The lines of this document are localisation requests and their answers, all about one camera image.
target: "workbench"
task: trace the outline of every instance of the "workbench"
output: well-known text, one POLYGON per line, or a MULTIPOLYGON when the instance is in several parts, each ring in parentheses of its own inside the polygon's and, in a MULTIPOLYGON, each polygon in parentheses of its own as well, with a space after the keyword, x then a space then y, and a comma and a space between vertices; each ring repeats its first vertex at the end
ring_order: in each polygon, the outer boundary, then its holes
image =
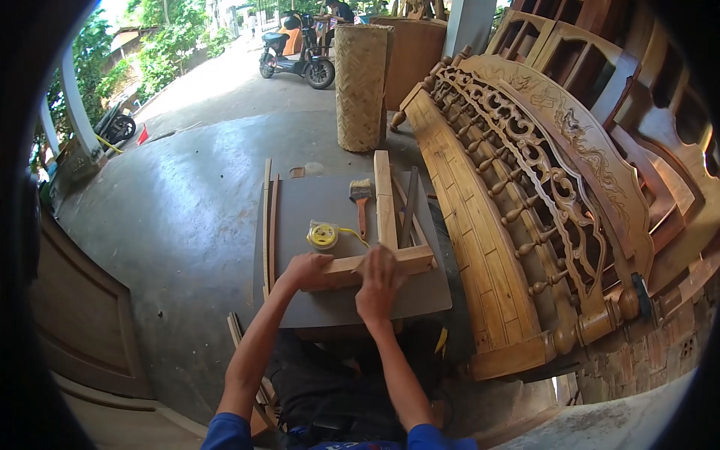
MULTIPOLYGON (((399 172, 397 177, 407 193, 410 172, 399 172)), ((275 243, 276 275, 278 277, 285 271, 293 256, 308 251, 319 252, 305 240, 311 220, 331 222, 357 231, 357 206, 348 198, 348 187, 351 181, 365 178, 374 180, 374 174, 309 176, 279 182, 275 243)), ((415 216, 425 233, 428 245, 435 253, 437 267, 408 277, 408 280, 397 291, 395 306, 390 315, 391 319, 438 312, 452 306, 438 236, 420 179, 418 179, 416 195, 415 216)), ((394 197, 397 209, 397 205, 402 202, 397 193, 394 194, 394 197)), ((262 216, 262 210, 260 210, 256 226, 253 270, 253 310, 255 312, 263 304, 262 230, 264 224, 262 216)), ((375 198, 371 198, 367 202, 366 223, 366 240, 372 246, 377 244, 375 198)), ((355 235, 345 232, 340 234, 337 244, 323 253, 331 253, 336 258, 365 254, 367 248, 355 235)), ((359 287, 298 292, 290 302, 280 327, 316 328, 362 323, 355 308, 355 294, 359 287)))

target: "person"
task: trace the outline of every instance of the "person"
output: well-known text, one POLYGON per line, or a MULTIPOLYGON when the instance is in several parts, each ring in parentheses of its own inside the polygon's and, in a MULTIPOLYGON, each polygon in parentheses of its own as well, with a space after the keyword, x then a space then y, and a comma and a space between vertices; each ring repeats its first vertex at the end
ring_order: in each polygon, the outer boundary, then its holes
POLYGON ((250 30, 253 32, 251 37, 255 37, 255 26, 258 24, 258 20, 255 18, 255 14, 250 14, 250 30))
MULTIPOLYGON (((353 13, 353 10, 350 9, 350 5, 348 5, 344 1, 326 0, 325 6, 329 6, 330 10, 332 11, 332 14, 326 14, 326 15, 334 17, 338 21, 338 23, 341 23, 341 24, 355 23, 355 13, 353 13)), ((334 37, 335 37, 335 27, 333 27, 333 29, 331 29, 331 30, 328 30, 328 32, 325 34, 325 42, 328 47, 330 46, 330 43, 333 41, 334 37)))
POLYGON ((401 450, 407 439, 409 449, 476 450, 473 439, 446 439, 432 425, 426 392, 439 381, 440 372, 432 368, 441 359, 443 328, 420 320, 419 327, 396 337, 390 311, 404 276, 385 247, 368 250, 355 296, 374 342, 372 351, 359 352, 360 376, 357 367, 301 341, 292 330, 278 331, 295 292, 325 285, 323 267, 332 260, 318 253, 295 256, 278 278, 230 361, 202 448, 252 448, 249 421, 265 374, 282 409, 279 422, 287 425, 281 442, 286 449, 401 450))

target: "tape measure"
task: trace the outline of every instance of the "tape measure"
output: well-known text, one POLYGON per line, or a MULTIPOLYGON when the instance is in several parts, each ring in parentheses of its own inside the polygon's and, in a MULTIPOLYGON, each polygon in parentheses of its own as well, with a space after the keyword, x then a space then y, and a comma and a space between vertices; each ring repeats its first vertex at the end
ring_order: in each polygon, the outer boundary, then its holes
POLYGON ((334 223, 310 221, 307 242, 318 250, 328 250, 338 242, 339 228, 334 223))

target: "metal gate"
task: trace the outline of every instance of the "metal gate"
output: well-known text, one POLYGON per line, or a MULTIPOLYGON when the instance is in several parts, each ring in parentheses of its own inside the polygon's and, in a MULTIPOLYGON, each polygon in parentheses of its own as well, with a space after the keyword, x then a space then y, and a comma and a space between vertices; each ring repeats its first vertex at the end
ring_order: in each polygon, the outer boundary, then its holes
POLYGON ((261 31, 280 28, 278 0, 258 0, 257 12, 261 31))

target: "black pants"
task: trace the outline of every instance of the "black pants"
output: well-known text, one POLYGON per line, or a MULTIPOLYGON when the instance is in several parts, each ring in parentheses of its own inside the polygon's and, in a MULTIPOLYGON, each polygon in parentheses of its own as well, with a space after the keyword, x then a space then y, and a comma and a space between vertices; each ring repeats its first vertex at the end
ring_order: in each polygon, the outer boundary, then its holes
POLYGON ((330 47, 330 43, 333 41, 333 38, 335 37, 335 28, 328 30, 328 32, 325 33, 325 46, 330 47))
MULTIPOLYGON (((435 352, 442 325, 421 319, 397 337, 428 398, 441 378, 441 351, 435 352)), ((288 429, 308 426, 321 416, 354 417, 353 440, 395 440, 402 436, 390 402, 377 347, 372 340, 355 355, 362 375, 293 330, 280 330, 266 371, 288 429)))

